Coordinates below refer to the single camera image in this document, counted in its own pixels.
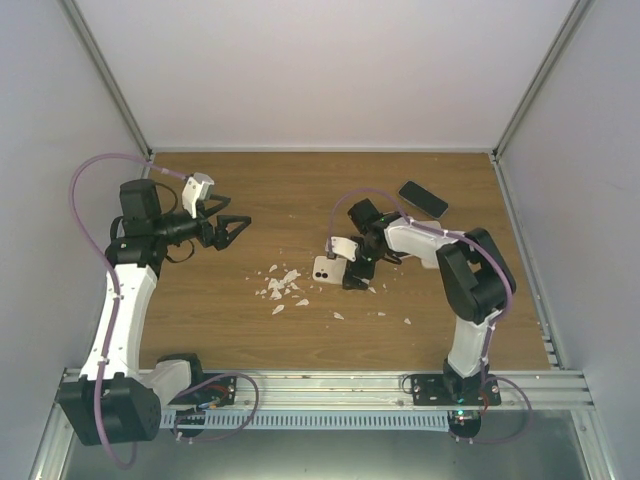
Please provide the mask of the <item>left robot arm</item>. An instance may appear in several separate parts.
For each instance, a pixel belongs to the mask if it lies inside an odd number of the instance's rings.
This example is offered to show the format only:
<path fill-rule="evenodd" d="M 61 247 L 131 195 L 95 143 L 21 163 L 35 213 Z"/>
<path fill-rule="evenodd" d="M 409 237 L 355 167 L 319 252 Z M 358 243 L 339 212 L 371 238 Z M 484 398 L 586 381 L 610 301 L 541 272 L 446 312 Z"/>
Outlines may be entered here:
<path fill-rule="evenodd" d="M 227 248 L 250 225 L 248 216 L 225 215 L 229 198 L 213 192 L 213 180 L 189 176 L 173 206 L 164 211 L 151 179 L 121 185 L 121 216 L 102 253 L 107 266 L 105 301 L 93 346 L 75 381 L 63 383 L 56 401 L 85 446 L 153 440 L 165 408 L 174 426 L 189 433 L 191 416 L 235 401 L 237 378 L 207 375 L 193 353 L 160 358 L 147 374 L 139 354 L 147 309 L 172 246 L 188 243 Z"/>

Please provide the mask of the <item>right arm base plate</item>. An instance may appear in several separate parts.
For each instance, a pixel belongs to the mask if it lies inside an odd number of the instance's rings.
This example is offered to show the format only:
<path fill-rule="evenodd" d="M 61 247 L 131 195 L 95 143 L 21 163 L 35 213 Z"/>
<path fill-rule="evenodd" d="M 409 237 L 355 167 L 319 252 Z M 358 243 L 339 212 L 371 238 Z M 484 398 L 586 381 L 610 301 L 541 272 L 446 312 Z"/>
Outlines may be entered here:
<path fill-rule="evenodd" d="M 487 381 L 481 385 L 480 376 L 455 380 L 444 373 L 414 373 L 401 380 L 401 389 L 412 396 L 415 406 L 481 407 L 499 406 L 497 384 Z"/>

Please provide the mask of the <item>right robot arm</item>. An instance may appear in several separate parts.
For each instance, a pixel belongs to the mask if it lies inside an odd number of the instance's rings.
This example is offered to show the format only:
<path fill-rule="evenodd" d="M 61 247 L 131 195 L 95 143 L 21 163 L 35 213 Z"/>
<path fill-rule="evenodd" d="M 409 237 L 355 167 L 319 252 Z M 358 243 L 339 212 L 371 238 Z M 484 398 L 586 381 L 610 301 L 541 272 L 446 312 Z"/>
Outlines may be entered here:
<path fill-rule="evenodd" d="M 365 290 L 380 260 L 401 264 L 413 256 L 426 268 L 437 267 L 446 299 L 456 316 L 454 339 L 443 364 L 443 393 L 464 405 L 487 381 L 495 324 L 512 306 L 516 283 L 489 232 L 445 231 L 404 217 L 383 214 L 364 199 L 348 210 L 359 234 L 342 279 L 346 290 Z"/>

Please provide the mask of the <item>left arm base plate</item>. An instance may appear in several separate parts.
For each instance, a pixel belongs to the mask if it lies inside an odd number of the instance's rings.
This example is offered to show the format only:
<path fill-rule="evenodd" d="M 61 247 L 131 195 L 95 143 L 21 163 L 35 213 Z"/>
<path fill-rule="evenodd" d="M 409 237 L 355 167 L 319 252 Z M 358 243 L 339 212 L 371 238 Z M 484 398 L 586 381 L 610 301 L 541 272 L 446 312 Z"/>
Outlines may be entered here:
<path fill-rule="evenodd" d="M 238 378 L 235 375 L 224 375 L 210 382 L 211 378 L 220 376 L 219 372 L 204 373 L 202 379 L 193 380 L 191 387 L 203 382 L 206 385 L 186 395 L 175 397 L 169 402 L 174 408 L 209 408 L 224 407 L 235 403 L 235 390 Z"/>

